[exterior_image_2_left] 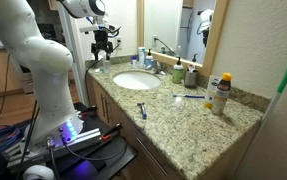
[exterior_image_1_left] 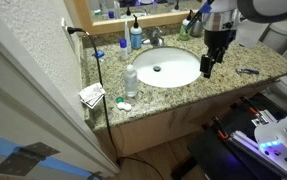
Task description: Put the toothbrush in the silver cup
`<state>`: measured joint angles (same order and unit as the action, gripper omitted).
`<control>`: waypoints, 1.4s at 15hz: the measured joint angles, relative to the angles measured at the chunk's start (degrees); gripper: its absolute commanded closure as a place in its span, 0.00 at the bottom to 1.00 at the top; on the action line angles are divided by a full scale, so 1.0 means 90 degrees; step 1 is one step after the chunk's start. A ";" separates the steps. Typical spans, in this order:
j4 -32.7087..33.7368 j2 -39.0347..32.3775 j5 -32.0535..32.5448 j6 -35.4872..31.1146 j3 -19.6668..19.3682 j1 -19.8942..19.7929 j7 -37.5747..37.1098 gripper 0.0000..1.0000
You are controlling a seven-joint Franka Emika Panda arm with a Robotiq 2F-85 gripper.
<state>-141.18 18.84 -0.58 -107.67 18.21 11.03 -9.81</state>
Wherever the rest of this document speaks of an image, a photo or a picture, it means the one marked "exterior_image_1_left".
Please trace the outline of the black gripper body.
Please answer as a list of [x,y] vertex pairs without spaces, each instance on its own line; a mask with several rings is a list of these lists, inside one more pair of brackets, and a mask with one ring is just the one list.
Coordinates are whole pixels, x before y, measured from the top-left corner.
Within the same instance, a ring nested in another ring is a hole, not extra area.
[[214,60],[216,59],[217,53],[222,48],[226,50],[229,44],[235,39],[235,30],[226,31],[205,31],[204,43],[208,47],[207,55]]

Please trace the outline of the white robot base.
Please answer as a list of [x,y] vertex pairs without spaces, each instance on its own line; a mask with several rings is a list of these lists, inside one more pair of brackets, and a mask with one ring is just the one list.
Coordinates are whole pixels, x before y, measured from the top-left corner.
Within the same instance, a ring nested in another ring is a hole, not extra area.
[[236,130],[228,140],[281,177],[287,178],[287,116],[277,120],[268,110],[259,111],[252,120],[254,137]]

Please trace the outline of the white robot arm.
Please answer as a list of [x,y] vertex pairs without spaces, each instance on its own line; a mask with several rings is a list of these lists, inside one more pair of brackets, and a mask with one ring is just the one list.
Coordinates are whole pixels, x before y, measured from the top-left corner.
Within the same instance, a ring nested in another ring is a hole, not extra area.
[[223,61],[230,43],[235,40],[241,18],[262,24],[285,20],[287,0],[206,0],[199,12],[208,48],[201,56],[200,71],[205,78],[210,78],[213,66]]

